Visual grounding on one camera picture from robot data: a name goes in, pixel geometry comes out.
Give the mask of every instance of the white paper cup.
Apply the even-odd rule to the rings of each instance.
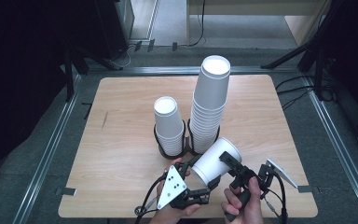
[[[156,135],[157,135],[158,139],[172,141],[173,139],[182,138],[184,131],[185,131],[185,125],[184,125],[183,122],[182,122],[182,131],[179,132],[179,134],[177,134],[177,135],[174,136],[174,137],[165,137],[164,135],[160,134],[157,130],[156,130]]]
[[[177,156],[183,150],[184,139],[162,140],[158,139],[159,143],[168,156]]]
[[[227,99],[230,63],[227,59],[213,55],[202,63],[194,100],[205,109],[220,108]]]
[[[192,169],[205,186],[219,175],[229,171],[228,166],[220,161],[223,152],[229,153],[238,162],[242,162],[240,152],[226,138],[219,137],[216,142],[199,158]]]
[[[204,117],[198,116],[196,114],[193,114],[191,116],[191,120],[195,120],[195,121],[197,121],[203,125],[206,125],[206,126],[212,126],[214,124],[219,124],[222,117],[223,117],[223,115],[216,117],[216,118],[204,118]]]
[[[176,101],[163,96],[154,103],[156,131],[164,138],[173,138],[184,129]]]

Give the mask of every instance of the cup rim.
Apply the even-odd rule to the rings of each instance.
[[[231,145],[231,147],[234,148],[234,150],[237,152],[238,156],[240,157],[240,159],[241,159],[240,162],[242,162],[242,156],[241,156],[241,154],[240,154],[240,151],[234,146],[234,144],[232,144],[230,141],[228,141],[228,139],[226,139],[225,137],[218,137],[218,138],[216,139],[216,142],[217,142],[219,139],[223,139],[223,140],[225,140],[227,143],[229,143],[229,144]]]
[[[200,168],[197,167],[196,165],[193,165],[191,167],[191,169],[194,171],[196,177],[199,178],[200,180],[202,180],[202,183],[205,186],[208,186],[208,183],[209,183],[208,177],[206,177],[206,175],[202,172],[202,170],[200,170]]]
[[[174,104],[174,109],[171,112],[167,113],[167,114],[160,113],[156,109],[156,104],[158,103],[158,101],[163,100],[163,99],[170,99],[170,100],[173,101],[173,104]],[[154,103],[155,114],[157,116],[159,116],[159,117],[169,117],[169,116],[173,115],[176,112],[177,109],[178,109],[178,104],[176,103],[176,100],[171,96],[161,96]]]
[[[224,62],[226,64],[226,66],[227,66],[227,71],[225,71],[224,73],[221,73],[221,74],[214,74],[211,71],[208,71],[205,68],[205,65],[209,65],[207,63],[208,63],[208,61],[211,61],[211,60],[218,60],[218,61]],[[211,56],[206,57],[202,61],[201,69],[202,69],[202,74],[207,76],[207,77],[210,77],[210,78],[213,78],[213,79],[222,79],[222,78],[225,78],[225,77],[229,76],[230,71],[231,71],[231,64],[230,64],[229,60],[226,59],[225,57],[222,57],[220,55],[211,55]]]

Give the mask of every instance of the gray floor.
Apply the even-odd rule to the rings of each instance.
[[[260,24],[260,26],[269,27],[268,24]],[[279,32],[282,32],[282,30],[277,30],[272,33],[277,34]],[[158,35],[156,30],[152,35],[156,38],[156,41],[163,39],[163,36],[166,37],[164,34]],[[207,36],[206,38],[206,43],[212,43],[210,37]],[[269,38],[269,33],[265,33],[265,38]],[[167,43],[171,43],[171,39],[175,39],[175,37],[168,39],[170,40],[167,41]],[[150,52],[147,51],[146,47],[138,51],[130,49],[131,63],[128,67],[124,68],[122,72],[107,71],[100,65],[91,63],[89,75],[82,77],[74,109],[63,130],[62,138],[52,157],[46,178],[34,202],[34,207],[26,219],[26,223],[107,222],[104,218],[59,217],[57,211],[61,197],[55,194],[57,188],[62,188],[66,185],[72,162],[75,158],[76,150],[86,124],[85,116],[87,115],[89,106],[83,105],[82,103],[92,103],[101,78],[127,76],[131,74],[131,71],[137,71],[136,69],[139,67],[199,66],[202,60],[211,54],[220,54],[227,57],[232,66],[246,66],[246,69],[251,72],[269,74],[275,84],[290,77],[301,75],[293,70],[296,68],[299,57],[284,64],[283,67],[288,66],[292,69],[290,72],[262,71],[256,69],[256,66],[272,62],[295,48],[294,46],[283,47],[284,45],[280,48],[255,47],[255,43],[257,43],[258,40],[260,40],[260,46],[265,46],[265,44],[263,44],[262,35],[259,35],[253,37],[249,42],[249,46],[251,47],[244,49],[238,47],[233,48],[233,46],[227,48],[220,46],[218,48],[212,48],[212,46],[208,46],[208,48],[205,46],[203,46],[205,48],[181,47],[177,51],[172,51],[170,47],[154,47]],[[128,58],[124,56],[116,61],[116,63],[119,64],[125,64],[127,62]],[[299,79],[287,83],[282,88],[291,89],[302,85],[304,85],[304,82]],[[280,95],[280,100],[282,104],[285,104],[301,93],[303,92],[295,91]],[[39,121],[33,134],[23,144],[15,148],[3,162],[0,168],[0,223],[13,222],[21,206],[21,200],[25,195],[25,191],[62,113],[65,97],[65,90],[62,90],[44,117]],[[343,116],[339,105],[334,102],[325,103],[325,105],[331,113],[332,120],[337,125],[337,129],[358,167],[358,145],[356,135],[351,125],[349,125]],[[290,218],[289,223],[358,223],[357,195],[353,191],[351,182],[342,168],[339,157],[324,129],[324,125],[321,123],[320,117],[310,97],[305,95],[300,98],[291,107],[284,110],[284,113],[319,208],[317,217]],[[123,220],[118,219],[110,220],[110,223],[122,222]],[[272,219],[271,222],[278,223],[276,219]]]
[[[201,36],[201,16],[190,17],[190,43]],[[196,48],[292,49],[296,41],[284,16],[204,16]],[[156,46],[186,44],[186,1],[159,1],[152,35]]]

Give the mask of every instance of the black cable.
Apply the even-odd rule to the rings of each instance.
[[[275,214],[275,216],[279,217],[278,213],[275,211],[274,206],[272,206],[272,204],[269,201],[267,201],[266,197],[264,198],[264,201],[266,201],[267,206]]]
[[[268,189],[269,192],[272,192],[273,194],[275,194],[275,196],[277,196],[277,198],[279,199],[279,201],[282,202],[282,198],[275,192],[273,191],[272,189]]]
[[[309,93],[311,90],[305,91],[304,93],[302,93],[300,96],[298,96],[297,98],[290,100],[289,102],[287,102],[286,104],[284,104],[282,106],[282,109],[285,110],[287,108],[289,108],[290,106],[292,106],[298,99],[300,99],[301,97],[303,97],[305,94]]]
[[[292,80],[295,80],[295,79],[298,79],[298,78],[302,78],[302,77],[314,77],[314,76],[300,76],[300,77],[292,77],[292,78],[289,78],[289,79],[287,79],[287,80],[282,81],[281,83],[279,83],[279,84],[275,87],[275,90],[277,91],[277,90],[280,88],[280,86],[281,86],[282,84],[286,83],[286,82],[289,82],[289,81],[292,81]],[[324,78],[324,80],[326,80],[326,81],[331,81],[331,78]]]
[[[179,46],[182,46],[182,47],[194,47],[194,46],[199,44],[200,40],[202,40],[202,38],[203,38],[203,32],[204,32],[203,18],[204,18],[204,15],[205,15],[205,0],[203,0],[203,3],[202,3],[201,36],[200,36],[199,40],[196,43],[191,44],[191,45],[179,45]]]
[[[286,90],[286,91],[277,91],[277,94],[284,94],[290,91],[298,91],[298,90],[302,90],[302,89],[308,89],[308,88],[314,88],[314,86],[303,86],[303,87],[297,87],[297,88],[293,88],[290,90]]]
[[[155,212],[157,210],[150,210],[150,211],[145,211],[145,206],[147,203],[147,200],[149,199],[149,196],[152,192],[152,190],[156,187],[156,185],[161,182],[162,180],[164,180],[167,177],[167,173],[165,173],[164,175],[160,176],[150,187],[149,191],[147,192],[145,199],[144,199],[144,203],[142,204],[142,206],[138,206],[135,208],[135,215],[138,216],[135,220],[134,224],[139,224],[139,222],[141,221],[142,217],[144,216],[144,214],[149,213],[149,212]]]
[[[281,177],[277,173],[273,173],[273,175],[278,179],[279,185],[281,186],[281,192],[282,192],[282,212],[281,212],[281,219],[282,224],[287,223],[287,210],[286,210],[286,192],[284,190],[284,185]]]
[[[129,50],[130,48],[132,48],[132,46],[135,47],[136,45],[135,45],[135,44],[129,44],[129,46],[128,46],[126,49],[123,49],[123,50],[118,54],[118,56],[116,56],[116,58],[114,58],[114,59],[112,59],[112,60],[110,60],[110,61],[114,62],[115,60],[121,58],[121,56],[123,56],[123,53],[126,52],[127,50]]]

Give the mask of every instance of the finger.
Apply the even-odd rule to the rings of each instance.
[[[234,194],[234,192],[231,189],[225,189],[224,190],[225,196],[230,204],[234,206],[237,209],[240,209],[242,207],[242,203],[240,199]]]
[[[247,204],[251,209],[256,209],[260,207],[260,194],[261,190],[258,187],[257,179],[252,177],[249,181],[249,191],[251,192],[251,198]]]
[[[231,186],[229,186],[229,188],[231,189],[231,191],[235,194],[238,195],[241,193],[241,187],[237,187],[236,189],[232,188]]]
[[[252,194],[260,195],[261,190],[260,187],[258,187],[257,178],[254,176],[249,180],[249,191],[251,191]]]
[[[185,210],[184,210],[184,216],[186,217],[191,217],[191,215],[193,215],[195,212],[197,212],[197,210],[200,209],[200,205],[195,203],[195,204],[191,204],[190,206],[188,206]]]
[[[231,215],[237,216],[240,214],[240,210],[232,206],[232,204],[229,204],[227,202],[221,203],[223,212],[228,212]]]
[[[164,173],[168,172],[170,170],[170,167],[172,165],[175,165],[177,162],[182,162],[182,158],[178,158],[176,160],[171,161],[170,164],[165,167]]]

